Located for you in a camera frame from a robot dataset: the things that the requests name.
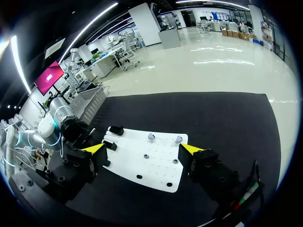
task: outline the pink screen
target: pink screen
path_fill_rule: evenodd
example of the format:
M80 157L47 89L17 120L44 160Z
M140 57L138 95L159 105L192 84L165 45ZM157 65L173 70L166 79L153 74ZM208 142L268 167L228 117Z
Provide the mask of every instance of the pink screen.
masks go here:
M55 61L38 77L38 79L35 80L35 86L39 89L42 95L45 95L63 74L63 70Z

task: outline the glossy floor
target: glossy floor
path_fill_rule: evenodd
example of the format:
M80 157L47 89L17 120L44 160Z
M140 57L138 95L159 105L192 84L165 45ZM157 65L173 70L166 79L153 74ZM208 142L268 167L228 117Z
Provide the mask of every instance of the glossy floor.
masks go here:
M161 44L138 50L137 68L115 68L101 79L108 96L166 92L265 93L274 110L281 141L283 179L297 138L300 87L297 77L274 53L259 44L222 33L179 30L181 47Z

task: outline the person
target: person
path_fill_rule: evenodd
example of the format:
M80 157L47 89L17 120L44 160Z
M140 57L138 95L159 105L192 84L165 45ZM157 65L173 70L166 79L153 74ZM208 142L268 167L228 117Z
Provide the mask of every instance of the person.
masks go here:
M245 29L244 29L244 23L242 21L240 21L239 25L240 25L240 31L244 32L245 31Z

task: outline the black mat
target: black mat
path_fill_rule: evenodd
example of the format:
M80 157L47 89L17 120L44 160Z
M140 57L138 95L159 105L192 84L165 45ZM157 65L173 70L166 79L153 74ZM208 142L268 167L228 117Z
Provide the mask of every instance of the black mat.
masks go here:
M188 144L213 148L241 178L255 159L268 200L280 172L280 140L273 110L264 94L167 93L107 98L90 127L102 138L108 126L186 133ZM182 175L176 193L150 189L106 169L67 205L95 218L138 225L198 226L210 221L217 203ZM256 211L259 201L252 205Z

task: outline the white pegboard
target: white pegboard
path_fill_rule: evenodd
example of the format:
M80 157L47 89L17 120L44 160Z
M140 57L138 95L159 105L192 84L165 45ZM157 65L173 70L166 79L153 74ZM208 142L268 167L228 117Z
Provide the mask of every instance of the white pegboard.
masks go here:
M154 140L148 139L149 133L155 136ZM114 142L117 149L107 149L111 164L104 168L135 183L165 192L176 192L183 170L178 161L180 143L175 143L177 136L181 136L182 143L187 144L186 134L124 129L123 135L118 136L107 131L104 140Z

